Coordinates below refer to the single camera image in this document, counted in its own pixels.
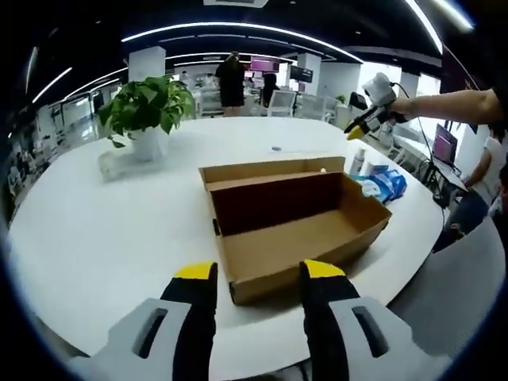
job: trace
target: green leaves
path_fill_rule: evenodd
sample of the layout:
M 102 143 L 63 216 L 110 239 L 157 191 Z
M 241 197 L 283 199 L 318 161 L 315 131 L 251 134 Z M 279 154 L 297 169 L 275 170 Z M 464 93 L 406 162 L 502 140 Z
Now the green leaves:
M 148 77 L 143 82 L 125 84 L 117 96 L 99 111 L 102 128 L 116 148 L 125 147 L 111 133 L 124 136 L 129 131 L 145 131 L 160 125 L 169 134 L 183 116 L 194 113 L 190 91 L 165 77 Z

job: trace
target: black ceiling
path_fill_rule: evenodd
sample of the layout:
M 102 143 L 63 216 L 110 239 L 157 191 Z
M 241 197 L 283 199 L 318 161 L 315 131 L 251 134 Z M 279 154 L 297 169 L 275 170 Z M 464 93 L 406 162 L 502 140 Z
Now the black ceiling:
M 36 106 L 56 102 L 83 84 L 124 67 L 124 59 L 130 52 L 156 44 L 166 49 L 167 56 L 232 50 L 280 56 L 309 48 L 324 53 L 324 57 L 354 62 L 314 42 L 231 26 L 171 30 L 121 43 L 121 38 L 132 34 L 197 21 L 269 25 L 306 34 L 337 47 L 378 46 L 440 56 L 403 0 L 295 0 L 295 4 L 291 3 L 291 0 L 270 0 L 260 10 L 204 6 L 202 0 L 50 0 L 30 5 L 13 4 L 9 9 L 12 16 L 4 14 L 4 19 L 12 19 L 13 22 L 8 24 L 14 23 L 16 26 L 6 26 L 6 23 L 1 26 L 4 46 L 11 52 L 6 80 L 9 90 L 2 93 L 0 99 L 2 111 L 5 113 L 13 107 L 31 104 L 33 97 L 68 67 L 73 67 L 72 71 L 45 93 Z M 433 15 L 433 21 L 438 18 L 439 14 Z M 439 22 L 437 27 L 441 28 L 441 33 L 453 35 L 455 31 L 446 20 L 440 19 Z M 244 38 L 217 36 L 225 34 Z M 176 37 L 198 35 L 215 36 L 174 40 Z M 304 48 L 295 48 L 287 43 Z M 39 47 L 39 53 L 26 94 L 26 67 L 34 46 Z M 368 55 L 358 56 L 365 60 L 373 59 Z M 379 56 L 377 59 L 391 60 L 389 56 Z M 176 62 L 178 60 L 168 61 L 167 64 L 171 66 Z

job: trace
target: woman in black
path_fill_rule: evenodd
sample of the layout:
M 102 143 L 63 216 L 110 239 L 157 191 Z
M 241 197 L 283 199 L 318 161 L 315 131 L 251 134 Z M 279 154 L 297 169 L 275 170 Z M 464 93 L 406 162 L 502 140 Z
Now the woman in black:
M 244 105 L 244 65 L 240 63 L 238 53 L 233 52 L 219 65 L 215 76 L 219 79 L 221 103 L 226 117 L 240 115 Z
M 279 89 L 276 83 L 277 75 L 273 73 L 267 73 L 264 75 L 264 87 L 261 91 L 261 105 L 263 107 L 268 107 L 270 105 L 271 96 L 273 95 L 274 90 Z

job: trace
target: open cardboard box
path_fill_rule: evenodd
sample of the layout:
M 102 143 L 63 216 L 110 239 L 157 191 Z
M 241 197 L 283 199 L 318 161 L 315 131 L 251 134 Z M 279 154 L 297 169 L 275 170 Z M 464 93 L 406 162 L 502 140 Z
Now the open cardboard box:
M 236 304 L 296 287 L 302 260 L 355 259 L 387 226 L 343 170 L 343 157 L 200 168 Z

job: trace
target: window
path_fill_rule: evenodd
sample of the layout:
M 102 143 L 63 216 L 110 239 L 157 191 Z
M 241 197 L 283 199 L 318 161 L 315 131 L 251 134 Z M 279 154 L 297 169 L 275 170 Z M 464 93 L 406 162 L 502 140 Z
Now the window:
M 441 80 L 431 77 L 429 75 L 422 74 L 418 80 L 418 88 L 416 90 L 416 96 L 421 97 L 422 95 L 437 95 L 441 88 Z M 445 125 L 445 121 L 441 119 L 432 119 L 430 117 L 421 117 L 421 127 L 425 135 L 430 140 L 433 140 L 436 136 L 437 125 Z M 411 123 L 410 126 L 414 129 L 420 129 L 419 123 Z
M 397 66 L 386 65 L 384 63 L 366 62 L 360 67 L 360 77 L 358 79 L 358 88 L 356 92 L 365 96 L 363 85 L 369 81 L 372 81 L 376 74 L 383 73 L 388 77 L 391 82 L 400 83 L 400 77 L 402 75 L 402 69 Z M 395 93 L 398 95 L 398 87 L 394 87 Z M 371 100 L 365 97 L 367 105 L 371 105 Z

